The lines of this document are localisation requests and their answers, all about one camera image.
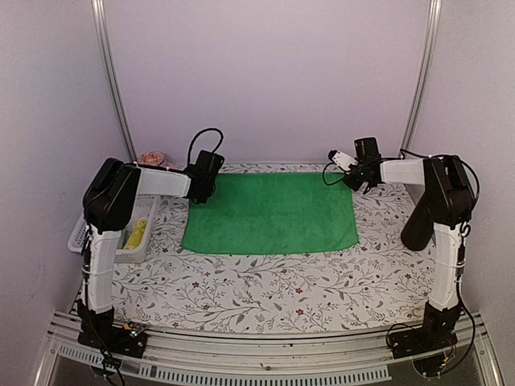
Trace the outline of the green microfiber towel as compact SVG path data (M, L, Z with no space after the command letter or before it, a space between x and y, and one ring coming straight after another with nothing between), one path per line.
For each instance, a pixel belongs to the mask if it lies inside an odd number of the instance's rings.
M182 246L213 255L287 255L359 241L352 191L316 173L221 174L205 204L190 204Z

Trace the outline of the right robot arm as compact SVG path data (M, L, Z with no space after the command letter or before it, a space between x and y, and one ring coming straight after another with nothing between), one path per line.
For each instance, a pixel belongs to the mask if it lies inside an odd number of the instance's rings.
M435 278L426 302L422 326L390 333L386 339L395 354L417 349L432 351L457 342L455 324L465 309L460 282L465 266L465 239L478 200L472 190L466 163L457 155L384 158L375 138L354 142L355 155L333 150L328 155L343 172L353 191L382 183L423 187L424 192L401 234L412 251L435 241Z

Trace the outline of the yellow-green crocodile towel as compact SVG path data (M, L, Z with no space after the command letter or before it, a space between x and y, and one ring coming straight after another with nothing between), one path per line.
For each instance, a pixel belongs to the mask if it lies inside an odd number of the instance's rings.
M146 231L147 224L147 219L141 218L136 220L136 222L134 223L134 228L124 244L124 250L132 250L140 246L144 237L144 233Z

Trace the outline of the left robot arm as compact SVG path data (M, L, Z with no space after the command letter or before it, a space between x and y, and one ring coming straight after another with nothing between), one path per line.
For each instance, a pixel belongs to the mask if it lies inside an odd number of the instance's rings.
M200 151L183 170L105 160L83 197L87 233L82 248L82 291L79 315L89 324L89 337L103 349L119 343L113 325L112 279L115 250L140 195L165 195L206 203L215 191L225 158Z

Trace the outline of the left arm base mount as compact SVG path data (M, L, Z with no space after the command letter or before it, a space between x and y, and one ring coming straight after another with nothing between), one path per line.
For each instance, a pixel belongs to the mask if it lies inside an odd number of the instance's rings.
M77 342L110 354L125 355L141 359L146 349L148 335L145 332L134 333L130 327L115 326L114 308L97 313L90 310L82 301L78 302L77 312L80 317L80 333Z

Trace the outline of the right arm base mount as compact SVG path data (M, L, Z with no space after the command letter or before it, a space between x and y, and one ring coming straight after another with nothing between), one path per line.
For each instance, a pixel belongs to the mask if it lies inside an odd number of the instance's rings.
M396 323L387 331L385 343L393 357L401 359L452 348L458 343L458 339L454 331L428 333L422 327L414 328L405 323Z

